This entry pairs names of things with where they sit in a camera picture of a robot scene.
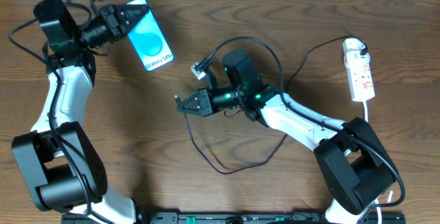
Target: black cable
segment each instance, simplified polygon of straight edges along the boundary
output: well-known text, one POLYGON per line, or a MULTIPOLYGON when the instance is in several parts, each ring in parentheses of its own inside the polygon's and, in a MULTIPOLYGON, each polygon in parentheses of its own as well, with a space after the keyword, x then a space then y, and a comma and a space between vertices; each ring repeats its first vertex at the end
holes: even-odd
POLYGON ((362 222, 365 221, 366 218, 368 218, 370 212, 371 212, 372 207, 368 206, 367 209, 365 210, 364 214, 361 215, 361 217, 356 221, 356 224, 361 224, 362 222))
POLYGON ((240 112, 242 112, 242 110, 238 110, 236 113, 234 113, 234 114, 232 114, 232 115, 228 115, 227 112, 228 112, 229 110, 233 110, 233 109, 231 108, 231 109, 226 109, 225 111, 223 111, 223 115, 225 115, 225 117, 235 117, 237 114, 239 114, 240 112))
POLYGON ((192 144, 194 145, 195 149, 197 149, 197 152, 200 153, 200 155, 206 160, 206 162, 208 162, 208 164, 212 167, 212 169, 214 169, 216 172, 220 173, 221 175, 230 175, 232 173, 235 172, 239 172, 241 170, 245 170, 245 169, 249 169, 249 168, 255 168, 257 166, 264 166, 265 164, 267 164, 270 159, 275 155, 276 151, 278 151, 278 149, 281 147, 281 145, 283 145, 283 142, 286 140, 287 138, 287 134, 284 135, 284 137, 282 138, 281 142, 278 143, 278 145, 276 145, 275 149, 272 151, 272 153, 270 153, 270 155, 267 157, 267 159, 263 162, 257 163, 257 164, 252 164, 249 166, 244 166, 242 168, 236 169, 236 170, 232 170, 230 172, 222 172, 219 169, 217 169, 212 163, 211 161, 205 156, 205 154, 200 150, 200 148, 198 147, 198 145, 195 143, 194 141, 194 137, 193 137, 193 132, 191 131, 191 126, 190 126, 190 122, 188 121, 188 117, 186 116, 186 114, 184 113, 184 118, 185 118, 185 122, 186 122, 186 127, 188 128, 188 134, 190 135, 192 144))
MULTIPOLYGON (((307 60, 308 55, 309 55, 312 51, 314 51, 316 48, 319 48, 319 47, 321 47, 321 46, 323 46, 323 45, 326 45, 326 44, 328 44, 328 43, 334 42, 334 41, 339 40, 339 39, 344 39, 344 38, 357 38, 357 39, 359 39, 360 41, 362 41, 360 38, 358 38, 358 37, 356 37, 356 36, 354 36, 354 35, 347 35, 347 36, 342 36, 342 37, 339 37, 339 38, 332 39, 332 40, 330 40, 330 41, 327 41, 327 42, 325 42, 325 43, 322 43, 322 44, 320 44, 320 45, 317 45, 317 46, 313 47, 311 50, 309 50, 309 52, 307 52, 306 56, 305 56, 304 59, 302 60, 301 66, 300 66, 300 67, 298 68, 298 70, 294 73, 294 75, 290 78, 290 81, 289 81, 289 82, 287 83, 287 85, 286 85, 286 92, 287 92, 287 90, 288 90, 288 87, 289 87, 290 82, 291 82, 292 79, 298 74, 298 72, 303 68, 303 66, 304 66, 304 64, 305 64, 305 61, 307 60)), ((283 83, 283 71, 282 71, 282 70, 280 70, 280 75, 281 75, 281 86, 282 86, 282 85, 283 85, 283 84, 282 84, 282 83, 283 83)), ((354 136, 352 136, 352 135, 349 135, 349 134, 347 134, 347 133, 341 131, 341 130, 338 129, 338 128, 335 128, 335 127, 332 127, 332 126, 329 126, 329 125, 325 124, 325 121, 322 121, 322 122, 321 122, 321 121, 315 120, 315 119, 313 119, 312 117, 309 117, 309 116, 307 116, 307 115, 301 113, 300 111, 296 110, 292 105, 290 105, 289 103, 287 103, 287 101, 286 101, 285 98, 284 98, 284 93, 281 93, 280 96, 281 96, 281 100, 283 101, 283 104, 284 104, 289 110, 291 110, 291 111, 293 111, 294 113, 298 114, 300 117, 303 117, 303 118, 305 118, 305 119, 307 119, 307 120, 309 120, 309 121, 311 121, 311 122, 313 122, 313 123, 315 123, 315 124, 321 125, 322 128, 327 128, 327 129, 329 129, 329 130, 331 130, 331 131, 335 131, 335 132, 337 132, 338 134, 340 134, 340 135, 342 135, 342 136, 345 136, 346 138, 351 139, 352 141, 354 141, 355 143, 359 144, 360 146, 365 147, 365 149, 367 149, 368 151, 370 151, 371 153, 373 153, 374 155, 376 155, 379 159, 381 159, 381 160, 384 162, 384 165, 390 170, 391 174, 394 176, 394 178, 396 179, 396 181, 397 181, 398 184, 399 184, 400 192, 401 192, 401 194, 400 194, 400 198, 399 198, 398 200, 396 200, 395 202, 392 202, 392 203, 380 203, 380 204, 375 204, 375 203, 374 203, 374 204, 371 204, 371 205, 370 205, 370 208, 376 208, 376 207, 379 207, 379 208, 394 207, 394 206, 397 206, 397 205, 399 205, 400 203, 402 203, 402 202, 404 201, 404 199, 405 199, 405 194, 406 194, 406 190, 405 190, 405 186, 404 186, 404 182, 402 181, 402 178, 401 178, 401 177, 399 176, 399 174, 394 170, 394 168, 389 164, 389 162, 386 161, 386 160, 380 155, 380 153, 376 151, 375 148, 371 148, 371 147, 370 147, 369 145, 367 145, 366 142, 365 142, 364 140, 362 140, 362 139, 359 139, 359 138, 357 138, 357 137, 354 137, 354 136)))
MULTIPOLYGON (((232 41, 237 41, 237 40, 241 40, 241 39, 247 39, 247 40, 251 40, 251 41, 254 41, 254 42, 257 42, 257 43, 259 43, 260 45, 262 45, 264 48, 266 48, 271 54, 272 54, 272 56, 275 58, 275 60, 276 60, 276 63, 278 64, 278 68, 280 69, 280 72, 281 72, 281 78, 283 79, 283 68, 281 67, 281 62, 280 62, 280 60, 278 59, 278 56, 275 54, 275 52, 274 52, 274 50, 269 46, 269 45, 267 45, 266 43, 264 43, 263 41, 261 41, 261 40, 259 40, 259 39, 257 39, 257 38, 254 38, 254 37, 251 37, 251 36, 238 36, 238 37, 234 37, 234 38, 230 38, 230 39, 228 39, 228 40, 226 40, 226 41, 224 41, 224 42, 222 42, 219 46, 217 46, 217 48, 215 48, 214 49, 214 51, 212 51, 211 52, 211 54, 209 55, 209 56, 207 56, 206 58, 204 58, 200 63, 199 63, 199 65, 202 65, 202 64, 204 64, 204 63, 206 63, 208 60, 210 60, 218 51, 219 51, 219 49, 221 49, 224 45, 226 45, 227 43, 230 43, 230 42, 232 42, 232 41)), ((283 81, 281 81, 280 82, 280 85, 281 85, 281 89, 283 89, 283 81)), ((180 99, 178 98, 178 97, 176 97, 176 102, 177 102, 177 104, 179 104, 179 102, 180 102, 180 99)), ((267 157, 267 159, 265 160, 265 161, 263 161, 263 162, 261 162, 261 163, 257 163, 257 164, 253 164, 253 165, 250 165, 250 166, 245 166, 245 167, 242 167, 242 168, 239 168, 239 169, 236 169, 236 170, 233 170, 233 171, 230 171, 230 172, 221 172, 220 170, 218 170, 214 165, 212 165, 212 163, 211 163, 211 161, 204 155, 204 153, 200 150, 200 148, 196 145, 196 143, 195 143, 195 141, 194 141, 194 137, 193 137, 193 134, 192 134, 192 132, 191 132, 191 127, 190 127, 190 123, 189 123, 189 121, 188 121, 188 117, 186 116, 186 114, 184 113, 184 117, 185 117, 185 122, 186 122, 186 126, 188 127, 188 133, 189 133, 189 135, 190 135, 190 138, 191 138, 191 141, 192 141, 192 144, 194 144, 194 147, 197 149, 197 151, 200 153, 200 155, 206 160, 206 162, 208 162, 208 164, 216 171, 216 172, 218 172, 218 173, 220 173, 220 174, 222 174, 222 175, 229 175, 229 174, 232 174, 232 173, 235 173, 235 172, 239 172, 239 171, 241 171, 241 170, 245 170, 245 169, 248 169, 248 168, 254 168, 254 167, 257 167, 257 166, 263 166, 263 165, 265 165, 267 162, 269 162, 269 160, 274 156, 274 154, 276 153, 276 151, 281 147, 281 145, 283 145, 283 142, 285 141, 285 139, 287 138, 287 134, 284 134, 284 136, 283 136, 283 138, 281 139, 281 141, 278 143, 278 145, 276 146, 276 148, 272 151, 272 153, 269 155, 269 157, 267 157)))
POLYGON ((107 52, 105 53, 99 53, 99 52, 95 52, 94 50, 87 48, 93 55, 95 56, 108 56, 110 55, 110 47, 108 45, 104 45, 105 47, 107 47, 107 52))
POLYGON ((64 144, 61 142, 60 137, 58 136, 58 133, 55 131, 54 128, 54 108, 55 108, 55 103, 56 100, 58 98, 59 92, 61 90, 61 86, 62 86, 62 79, 60 77, 60 75, 58 74, 58 72, 56 72, 55 68, 53 68, 49 62, 48 59, 48 54, 47 54, 47 42, 44 44, 42 50, 43 50, 43 54, 45 55, 45 58, 42 58, 41 56, 39 56, 38 54, 35 54, 34 52, 32 52, 31 50, 29 50, 28 48, 18 44, 12 37, 12 35, 15 32, 18 32, 19 30, 33 24, 34 22, 36 22, 37 19, 33 19, 31 21, 28 21, 27 23, 18 26, 17 28, 13 29, 10 33, 9 33, 9 40, 11 41, 11 43, 13 43, 14 45, 16 45, 18 48, 22 49, 23 51, 29 53, 30 55, 32 55, 33 57, 35 57, 36 59, 38 59, 39 61, 41 61, 43 64, 45 64, 56 76, 56 89, 55 89, 55 93, 54 93, 54 97, 52 98, 52 102, 50 104, 50 108, 49 108, 49 113, 47 114, 48 118, 49 118, 49 127, 50 127, 50 131, 52 133, 52 136, 55 140, 55 142, 57 143, 58 147, 61 149, 61 151, 63 152, 64 156, 66 157, 66 160, 69 162, 69 164, 72 166, 72 168, 74 169, 74 172, 76 174, 76 176, 79 179, 79 182, 81 184, 81 187, 84 191, 85 194, 85 201, 87 204, 87 209, 84 213, 85 216, 90 215, 91 213, 91 197, 90 197, 90 192, 87 190, 87 184, 85 183, 85 178, 84 175, 82 175, 77 167, 77 165, 75 164, 74 160, 72 159, 72 157, 70 156, 70 154, 67 152, 66 148, 64 147, 64 144))
POLYGON ((88 14, 87 21, 89 21, 91 19, 91 11, 90 11, 90 9, 86 5, 84 5, 84 4, 73 3, 72 1, 73 0, 66 0, 64 2, 64 5, 66 7, 78 8, 78 9, 84 10, 88 14))
POLYGON ((96 16, 98 16, 99 11, 98 11, 98 7, 96 7, 95 0, 89 0, 89 2, 90 2, 90 8, 91 8, 91 10, 93 11, 93 13, 94 13, 96 16))
POLYGON ((98 221, 102 222, 102 223, 106 223, 106 224, 113 224, 112 221, 107 220, 106 218, 104 218, 103 216, 99 215, 98 213, 92 211, 90 216, 96 218, 98 221))
POLYGON ((311 49, 309 50, 309 52, 307 52, 307 54, 305 54, 305 57, 304 57, 304 59, 302 60, 300 67, 299 67, 299 68, 296 70, 296 72, 290 77, 289 81, 287 81, 285 92, 286 92, 286 93, 288 92, 287 90, 289 90, 290 83, 291 83, 292 80, 295 78, 295 76, 301 71, 301 69, 303 69, 303 66, 304 66, 304 64, 305 64, 305 61, 307 60, 307 58, 309 57, 309 54, 310 54, 312 51, 314 51, 315 49, 318 49, 319 47, 321 47, 321 46, 323 46, 323 45, 326 45, 326 44, 328 44, 328 43, 332 43, 332 42, 334 42, 334 41, 338 41, 338 40, 340 40, 340 39, 344 39, 344 38, 357 38, 357 39, 358 39, 359 41, 361 41, 361 42, 364 44, 364 46, 365 46, 365 48, 362 49, 362 51, 361 51, 361 55, 365 55, 365 54, 368 52, 368 47, 366 46, 366 43, 365 43, 362 39, 360 39, 359 37, 354 36, 354 35, 341 36, 341 37, 339 37, 339 38, 334 38, 334 39, 332 39, 332 40, 330 40, 330 41, 327 41, 327 42, 325 42, 325 43, 322 43, 322 44, 320 44, 320 45, 317 45, 317 46, 311 48, 311 49))

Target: power strip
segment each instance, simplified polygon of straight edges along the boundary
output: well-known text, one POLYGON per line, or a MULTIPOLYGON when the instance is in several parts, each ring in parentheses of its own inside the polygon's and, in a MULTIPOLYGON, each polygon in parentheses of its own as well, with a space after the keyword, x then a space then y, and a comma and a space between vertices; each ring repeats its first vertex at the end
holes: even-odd
POLYGON ((366 102, 375 96, 371 78, 370 54, 361 55, 365 45, 357 38, 348 38, 343 44, 344 64, 349 76, 351 99, 366 102))

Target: blue circle on screen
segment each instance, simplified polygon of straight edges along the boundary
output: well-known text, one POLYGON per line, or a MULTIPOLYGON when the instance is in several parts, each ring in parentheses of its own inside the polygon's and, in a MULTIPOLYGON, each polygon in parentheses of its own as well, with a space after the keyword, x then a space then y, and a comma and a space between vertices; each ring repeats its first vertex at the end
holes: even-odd
POLYGON ((154 33, 138 34, 136 39, 139 39, 142 44, 141 50, 147 56, 156 56, 162 51, 162 39, 154 33))

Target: phone screen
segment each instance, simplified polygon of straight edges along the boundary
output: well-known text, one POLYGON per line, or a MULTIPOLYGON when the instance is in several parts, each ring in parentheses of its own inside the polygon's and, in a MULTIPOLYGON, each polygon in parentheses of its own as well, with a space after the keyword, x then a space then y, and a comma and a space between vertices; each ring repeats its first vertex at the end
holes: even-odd
MULTIPOLYGON (((134 0, 127 4, 148 4, 146 0, 134 0)), ((153 71, 174 60, 174 55, 162 34, 151 9, 129 32, 131 44, 147 71, 153 71)))

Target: wooden table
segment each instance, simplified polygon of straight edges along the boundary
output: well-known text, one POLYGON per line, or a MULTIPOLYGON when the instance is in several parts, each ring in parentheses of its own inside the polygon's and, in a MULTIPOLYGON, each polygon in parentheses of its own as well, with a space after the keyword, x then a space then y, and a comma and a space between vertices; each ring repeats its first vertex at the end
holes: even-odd
MULTIPOLYGON (((57 223, 39 212, 12 156, 14 136, 30 131, 43 108, 45 67, 8 41, 8 32, 33 19, 41 0, 0 0, 0 220, 57 223)), ((123 3, 129 0, 106 0, 123 3)), ((285 80, 314 45, 353 33, 368 43, 376 97, 368 102, 371 125, 399 168, 408 223, 440 221, 440 0, 148 0, 175 61, 147 73, 127 39, 97 57, 96 86, 87 102, 84 130, 103 160, 109 183, 148 210, 182 212, 326 209, 332 197, 313 153, 289 138, 268 165, 219 175, 188 136, 175 94, 186 97, 198 82, 189 67, 233 36, 255 36, 281 59, 285 80)), ((72 10, 79 21, 85 14, 72 10)), ((38 25, 16 39, 41 53, 38 25)), ((352 102, 341 42, 315 51, 291 91, 300 103, 330 117, 362 117, 352 102)), ((279 83, 273 58, 255 43, 226 46, 214 59, 246 49, 266 82, 279 83)), ((231 168, 265 159, 283 136, 244 115, 191 117, 196 142, 231 168)), ((399 196, 395 184, 394 200, 399 196)))

